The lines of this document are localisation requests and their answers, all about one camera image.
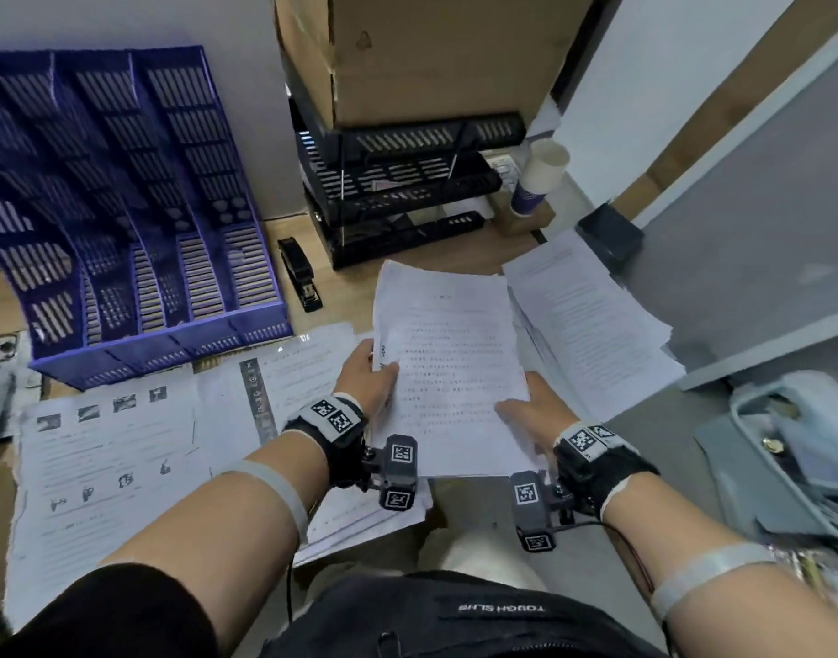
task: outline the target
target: forearm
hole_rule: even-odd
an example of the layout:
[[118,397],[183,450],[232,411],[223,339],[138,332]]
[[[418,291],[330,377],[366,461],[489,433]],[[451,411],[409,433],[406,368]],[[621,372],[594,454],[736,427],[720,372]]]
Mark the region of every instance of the forearm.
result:
[[[632,476],[604,520],[632,542],[655,586],[704,553],[744,542],[653,474]],[[838,656],[838,615],[772,564],[744,566],[700,586],[673,608],[668,626],[687,658]]]
[[[328,488],[322,450],[286,431],[246,459],[288,480],[309,510]],[[291,513],[265,483],[228,473],[198,488],[105,563],[145,563],[172,575],[200,602],[222,651],[244,635],[297,548]]]

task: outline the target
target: hand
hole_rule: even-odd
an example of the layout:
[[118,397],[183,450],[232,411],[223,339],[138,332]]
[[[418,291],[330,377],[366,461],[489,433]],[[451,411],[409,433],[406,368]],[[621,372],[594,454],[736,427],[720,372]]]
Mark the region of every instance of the hand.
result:
[[559,399],[544,377],[537,372],[526,373],[529,385],[529,400],[506,399],[495,405],[495,410],[507,422],[520,425],[534,442],[547,450],[553,450],[559,434],[578,422],[565,402]]
[[398,363],[391,362],[378,372],[371,371],[371,357],[373,354],[373,340],[362,341],[349,359],[343,363],[343,371],[337,378],[334,392],[345,392],[352,395],[361,410],[368,418],[386,403],[398,378]]

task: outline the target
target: black sleeve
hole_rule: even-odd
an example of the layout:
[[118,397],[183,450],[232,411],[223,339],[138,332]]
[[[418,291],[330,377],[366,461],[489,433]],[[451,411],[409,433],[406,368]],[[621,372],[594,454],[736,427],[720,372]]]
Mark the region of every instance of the black sleeve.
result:
[[217,658],[205,611],[178,581],[150,566],[85,575],[0,645],[6,656]]

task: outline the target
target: stapler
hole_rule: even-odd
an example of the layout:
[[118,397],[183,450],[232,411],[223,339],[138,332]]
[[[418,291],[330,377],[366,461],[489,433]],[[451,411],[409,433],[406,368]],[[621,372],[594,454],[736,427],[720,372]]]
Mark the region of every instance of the stapler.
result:
[[315,275],[312,271],[312,265],[309,264],[309,260],[303,253],[301,246],[297,244],[297,240],[285,238],[277,240],[277,243],[282,254],[282,262],[285,263],[285,270],[288,271],[294,290],[297,291],[297,296],[301,299],[303,310],[308,313],[316,309],[322,309],[322,298],[319,297],[313,283]]

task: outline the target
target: white paper cup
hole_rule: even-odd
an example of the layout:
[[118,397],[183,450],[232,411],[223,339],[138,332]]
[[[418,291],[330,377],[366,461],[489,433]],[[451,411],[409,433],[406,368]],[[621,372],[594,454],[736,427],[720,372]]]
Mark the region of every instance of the white paper cup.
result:
[[544,197],[559,186],[570,159],[565,146],[550,138],[534,141],[530,152],[510,200],[510,209],[518,217],[528,217]]

